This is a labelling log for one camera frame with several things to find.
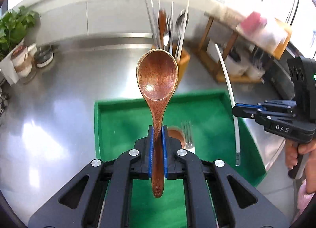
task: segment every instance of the green leaf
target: green leaf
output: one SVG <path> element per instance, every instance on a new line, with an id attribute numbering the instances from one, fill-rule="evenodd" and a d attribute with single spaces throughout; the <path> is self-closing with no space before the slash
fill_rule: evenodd
<path id="1" fill-rule="evenodd" d="M 1 20 L 3 23 L 5 23 L 5 22 L 8 22 L 11 17 L 12 17 L 12 13 L 9 11 L 6 11 L 6 13 L 4 14 Z"/>
<path id="2" fill-rule="evenodd" d="M 12 9 L 11 13 L 12 13 L 12 17 L 14 19 L 16 19 L 18 17 L 18 13 L 15 10 Z"/>
<path id="3" fill-rule="evenodd" d="M 7 43 L 7 39 L 5 38 L 5 37 L 3 37 L 3 38 L 0 38 L 0 43 Z"/>
<path id="4" fill-rule="evenodd" d="M 25 19 L 27 23 L 35 25 L 35 19 L 31 15 L 28 15 Z"/>
<path id="5" fill-rule="evenodd" d="M 17 19 L 17 22 L 26 23 L 26 17 L 27 17 L 27 14 L 21 15 L 21 16 Z"/>
<path id="6" fill-rule="evenodd" d="M 31 15 L 34 19 L 38 19 L 40 17 L 39 13 L 36 11 L 30 11 L 29 15 Z"/>
<path id="7" fill-rule="evenodd" d="M 7 50 L 9 50 L 9 46 L 8 46 L 8 44 L 7 43 L 2 43 L 2 50 L 4 50 L 4 51 L 7 51 Z"/>
<path id="8" fill-rule="evenodd" d="M 5 37 L 5 32 L 4 32 L 4 29 L 3 29 L 3 28 L 0 29 L 0 39 L 1 39 L 2 37 Z"/>
<path id="9" fill-rule="evenodd" d="M 10 41 L 18 44 L 26 36 L 26 29 L 21 22 L 15 25 L 15 29 L 11 31 Z"/>
<path id="10" fill-rule="evenodd" d="M 25 6 L 20 6 L 19 7 L 20 13 L 23 15 L 27 12 L 27 9 L 25 8 Z"/>
<path id="11" fill-rule="evenodd" d="M 11 31 L 15 28 L 15 19 L 13 17 L 10 17 L 8 22 L 5 22 L 4 24 L 8 28 L 8 30 Z"/>

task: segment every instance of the fork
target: fork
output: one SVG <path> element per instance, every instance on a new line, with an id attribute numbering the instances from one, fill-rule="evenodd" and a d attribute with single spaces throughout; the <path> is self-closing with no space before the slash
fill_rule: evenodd
<path id="1" fill-rule="evenodd" d="M 195 153 L 195 144 L 192 138 L 192 127 L 191 127 L 191 120 L 184 120 L 181 122 L 181 129 L 184 133 L 185 138 L 185 146 L 184 149 Z"/>

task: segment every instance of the kitchen counter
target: kitchen counter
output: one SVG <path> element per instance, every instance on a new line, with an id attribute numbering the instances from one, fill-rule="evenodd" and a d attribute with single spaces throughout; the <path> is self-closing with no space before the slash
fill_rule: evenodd
<path id="1" fill-rule="evenodd" d="M 141 98 L 135 67 L 148 50 L 135 47 L 59 51 L 28 84 L 6 88 L 11 99 L 0 119 L 0 190 L 17 216 L 30 216 L 95 158 L 94 102 Z M 176 93 L 225 88 L 192 56 Z M 237 102 L 278 99 L 268 84 L 234 84 Z M 284 139 L 245 120 L 266 170 Z"/>

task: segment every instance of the chopstick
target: chopstick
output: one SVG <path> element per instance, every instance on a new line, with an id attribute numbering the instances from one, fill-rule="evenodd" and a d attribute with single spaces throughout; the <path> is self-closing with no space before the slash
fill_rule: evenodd
<path id="1" fill-rule="evenodd" d="M 177 56 L 177 63 L 180 62 L 180 56 L 181 56 L 181 51 L 182 51 L 182 46 L 183 46 L 183 41 L 184 41 L 186 20 L 188 18 L 189 2 L 190 2 L 190 0 L 188 0 L 188 3 L 186 5 L 186 9 L 185 9 L 184 22 L 183 22 L 183 27 L 182 27 L 182 35 L 181 35 L 181 39 L 180 39 L 180 45 L 179 45 L 178 56 Z"/>
<path id="2" fill-rule="evenodd" d="M 169 44 L 170 44 L 169 53 L 171 55 L 172 55 L 172 50 L 173 50 L 172 41 L 173 41 L 173 2 L 171 4 L 170 31 L 169 31 Z"/>
<path id="3" fill-rule="evenodd" d="M 156 32 L 156 29 L 154 26 L 154 21 L 153 21 L 153 18 L 151 17 L 150 10 L 149 10 L 148 0 L 145 0 L 145 3 L 146 3 L 146 7 L 147 7 L 147 14 L 148 14 L 148 18 L 149 18 L 150 27 L 151 27 L 151 33 L 153 34 L 154 45 L 159 46 L 158 40 L 157 40 L 157 32 Z"/>
<path id="4" fill-rule="evenodd" d="M 157 33 L 156 33 L 156 37 L 157 37 L 157 40 L 158 40 L 158 47 L 159 47 L 159 49 L 163 49 L 163 48 L 162 48 L 162 45 L 161 45 L 160 37 L 159 37 L 159 27 L 158 27 L 158 22 L 157 22 L 155 10 L 154 10 L 154 3 L 153 3 L 153 0 L 150 0 L 150 2 L 151 2 L 151 8 L 152 8 L 153 17 L 154 17 L 154 27 L 155 27 L 156 32 L 157 32 Z"/>

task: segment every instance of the green mat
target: green mat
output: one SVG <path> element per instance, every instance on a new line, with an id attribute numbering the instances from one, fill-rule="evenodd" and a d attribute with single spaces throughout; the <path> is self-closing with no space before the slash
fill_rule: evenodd
<path id="1" fill-rule="evenodd" d="M 95 103 L 94 136 L 97 158 L 108 161 L 132 149 L 147 136 L 152 124 L 144 99 Z M 224 90 L 175 95 L 165 111 L 163 124 L 181 127 L 191 120 L 195 154 L 202 160 L 222 159 L 253 186 L 266 175 L 260 154 L 242 119 L 239 119 L 241 165 L 235 167 L 235 135 L 229 96 Z M 134 180 L 131 228 L 186 227 L 183 183 L 165 180 L 160 199 L 154 198 L 151 181 Z"/>

